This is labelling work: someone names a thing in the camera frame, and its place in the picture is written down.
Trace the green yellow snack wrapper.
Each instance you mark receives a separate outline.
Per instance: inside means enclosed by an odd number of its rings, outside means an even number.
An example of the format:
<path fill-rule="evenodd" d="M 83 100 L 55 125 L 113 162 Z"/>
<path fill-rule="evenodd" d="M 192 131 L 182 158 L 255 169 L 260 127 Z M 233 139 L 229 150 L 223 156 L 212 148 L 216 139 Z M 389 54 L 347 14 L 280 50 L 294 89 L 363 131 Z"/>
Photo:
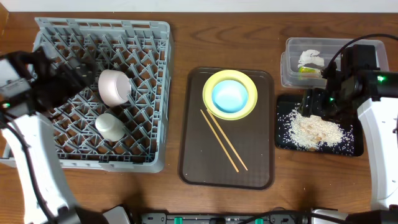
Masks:
<path fill-rule="evenodd" d="M 321 70 L 318 68 L 311 68 L 311 67 L 306 67 L 306 66 L 301 66 L 298 68 L 298 72 L 299 73 L 309 73 L 309 74 L 313 74 L 316 76 L 320 76 L 321 75 Z"/>

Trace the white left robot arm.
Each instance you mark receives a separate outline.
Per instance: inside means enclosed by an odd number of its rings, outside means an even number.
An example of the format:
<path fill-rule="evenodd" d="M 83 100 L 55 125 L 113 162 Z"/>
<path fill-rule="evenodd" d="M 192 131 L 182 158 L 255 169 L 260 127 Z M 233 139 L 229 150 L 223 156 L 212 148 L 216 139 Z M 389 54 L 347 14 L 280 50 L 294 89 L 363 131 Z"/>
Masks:
<path fill-rule="evenodd" d="M 11 148 L 25 205 L 25 223 L 106 223 L 82 208 L 55 152 L 54 128 L 44 114 L 93 84 L 96 65 L 75 57 L 55 65 L 43 47 L 1 56 L 1 132 Z"/>

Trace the pink white bowl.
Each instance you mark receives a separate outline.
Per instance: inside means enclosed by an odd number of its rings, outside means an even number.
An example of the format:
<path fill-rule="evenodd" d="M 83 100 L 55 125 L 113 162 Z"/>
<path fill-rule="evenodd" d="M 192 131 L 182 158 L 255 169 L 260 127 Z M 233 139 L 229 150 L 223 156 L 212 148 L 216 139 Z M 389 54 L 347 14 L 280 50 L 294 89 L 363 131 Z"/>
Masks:
<path fill-rule="evenodd" d="M 115 107 L 128 102 L 131 94 L 129 78 L 123 72 L 103 70 L 98 79 L 98 89 L 104 104 Z"/>

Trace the white cup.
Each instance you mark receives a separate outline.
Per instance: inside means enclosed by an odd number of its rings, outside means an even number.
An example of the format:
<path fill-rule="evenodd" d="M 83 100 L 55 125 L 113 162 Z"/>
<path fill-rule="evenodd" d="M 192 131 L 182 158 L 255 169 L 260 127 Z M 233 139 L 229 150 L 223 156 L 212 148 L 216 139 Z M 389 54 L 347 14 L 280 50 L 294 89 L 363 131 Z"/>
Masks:
<path fill-rule="evenodd" d="M 119 141 L 125 135 L 122 121 L 109 113 L 99 115 L 95 120 L 95 127 L 105 140 L 111 142 Z"/>

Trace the pile of rice scraps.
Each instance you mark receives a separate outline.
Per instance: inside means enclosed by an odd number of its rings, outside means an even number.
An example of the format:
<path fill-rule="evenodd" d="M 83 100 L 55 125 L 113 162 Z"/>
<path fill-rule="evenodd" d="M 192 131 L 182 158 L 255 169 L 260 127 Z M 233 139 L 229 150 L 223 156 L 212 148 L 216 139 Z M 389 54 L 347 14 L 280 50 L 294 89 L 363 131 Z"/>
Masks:
<path fill-rule="evenodd" d="M 319 116 L 304 117 L 297 106 L 278 107 L 276 145 L 295 151 L 323 152 L 352 156 L 354 154 L 353 127 L 324 121 Z"/>

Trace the white napkin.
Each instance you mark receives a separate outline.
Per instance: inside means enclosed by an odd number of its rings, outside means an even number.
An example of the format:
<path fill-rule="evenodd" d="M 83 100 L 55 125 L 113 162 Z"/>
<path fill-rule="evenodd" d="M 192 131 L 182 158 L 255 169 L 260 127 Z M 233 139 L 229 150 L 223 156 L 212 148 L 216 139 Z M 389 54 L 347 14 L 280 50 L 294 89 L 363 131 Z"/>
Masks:
<path fill-rule="evenodd" d="M 325 60 L 320 57 L 319 54 L 320 51 L 313 49 L 303 51 L 298 60 L 298 68 L 307 64 L 314 64 L 319 67 L 323 67 L 325 65 Z"/>

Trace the light blue bowl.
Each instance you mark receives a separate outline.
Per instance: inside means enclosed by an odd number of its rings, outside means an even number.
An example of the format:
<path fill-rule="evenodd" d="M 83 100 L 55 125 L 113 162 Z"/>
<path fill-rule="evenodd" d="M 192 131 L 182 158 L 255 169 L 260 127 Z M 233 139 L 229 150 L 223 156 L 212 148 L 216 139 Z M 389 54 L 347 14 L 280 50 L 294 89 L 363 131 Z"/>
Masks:
<path fill-rule="evenodd" d="M 213 104 L 222 112 L 236 113 L 248 102 L 248 91 L 238 81 L 224 80 L 212 91 Z"/>

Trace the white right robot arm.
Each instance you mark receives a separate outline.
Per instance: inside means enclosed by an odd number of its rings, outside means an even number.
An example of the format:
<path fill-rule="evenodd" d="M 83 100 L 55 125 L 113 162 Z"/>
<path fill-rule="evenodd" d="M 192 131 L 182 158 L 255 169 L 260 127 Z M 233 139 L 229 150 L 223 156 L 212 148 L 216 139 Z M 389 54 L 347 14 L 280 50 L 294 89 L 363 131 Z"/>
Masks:
<path fill-rule="evenodd" d="M 346 44 L 338 52 L 340 69 L 330 62 L 324 89 L 308 89 L 298 109 L 326 121 L 358 119 L 365 135 L 371 170 L 371 209 L 342 218 L 324 211 L 314 220 L 345 223 L 397 223 L 397 73 L 377 67 L 372 45 Z"/>

